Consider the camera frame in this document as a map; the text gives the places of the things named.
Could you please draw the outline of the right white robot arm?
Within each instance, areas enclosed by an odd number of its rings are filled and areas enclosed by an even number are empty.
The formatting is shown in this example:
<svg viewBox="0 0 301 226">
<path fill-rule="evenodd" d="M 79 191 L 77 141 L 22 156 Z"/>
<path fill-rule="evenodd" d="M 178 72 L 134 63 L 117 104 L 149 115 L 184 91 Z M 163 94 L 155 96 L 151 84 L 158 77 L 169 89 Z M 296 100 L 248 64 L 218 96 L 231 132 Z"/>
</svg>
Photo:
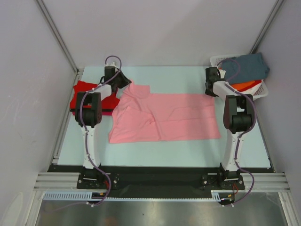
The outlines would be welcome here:
<svg viewBox="0 0 301 226">
<path fill-rule="evenodd" d="M 245 172 L 239 165 L 240 153 L 244 138 L 256 125 L 256 112 L 253 96 L 242 94 L 221 78 L 217 67 L 205 69 L 205 94 L 219 97 L 224 101 L 223 124 L 227 130 L 227 143 L 219 171 L 210 185 L 230 190 L 238 185 L 239 190 L 244 189 L 241 172 Z"/>
</svg>

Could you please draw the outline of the pink t shirt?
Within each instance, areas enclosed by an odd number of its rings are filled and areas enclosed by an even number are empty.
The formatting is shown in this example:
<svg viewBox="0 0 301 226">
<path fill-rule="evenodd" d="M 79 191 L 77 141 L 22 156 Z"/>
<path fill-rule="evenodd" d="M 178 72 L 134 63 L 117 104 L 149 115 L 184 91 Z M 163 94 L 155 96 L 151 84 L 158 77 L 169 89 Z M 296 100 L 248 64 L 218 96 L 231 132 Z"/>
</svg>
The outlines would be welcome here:
<svg viewBox="0 0 301 226">
<path fill-rule="evenodd" d="M 151 93 L 131 83 L 112 113 L 109 143 L 219 139 L 214 99 L 202 94 Z"/>
</svg>

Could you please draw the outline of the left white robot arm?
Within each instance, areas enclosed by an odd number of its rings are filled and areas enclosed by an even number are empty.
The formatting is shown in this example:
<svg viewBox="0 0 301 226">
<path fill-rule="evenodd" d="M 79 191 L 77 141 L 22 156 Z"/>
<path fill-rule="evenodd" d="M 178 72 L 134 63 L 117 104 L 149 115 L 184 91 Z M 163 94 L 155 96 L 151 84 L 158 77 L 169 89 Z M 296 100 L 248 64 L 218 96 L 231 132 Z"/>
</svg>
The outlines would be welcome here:
<svg viewBox="0 0 301 226">
<path fill-rule="evenodd" d="M 79 174 L 78 189 L 105 189 L 109 180 L 98 170 L 101 160 L 97 147 L 97 129 L 102 121 L 103 101 L 108 100 L 110 106 L 117 106 L 118 89 L 129 85 L 131 81 L 120 68 L 106 65 L 104 76 L 99 84 L 78 81 L 73 87 L 74 96 L 70 102 L 75 121 L 80 126 L 84 141 L 84 163 Z"/>
</svg>

